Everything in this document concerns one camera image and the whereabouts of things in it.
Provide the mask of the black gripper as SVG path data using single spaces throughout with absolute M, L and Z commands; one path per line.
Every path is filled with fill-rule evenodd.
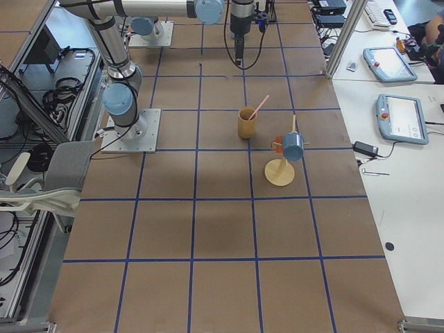
M 244 58 L 244 35 L 250 32 L 255 15 L 253 1 L 233 0 L 230 5 L 230 31 L 234 35 L 234 63 L 242 64 Z

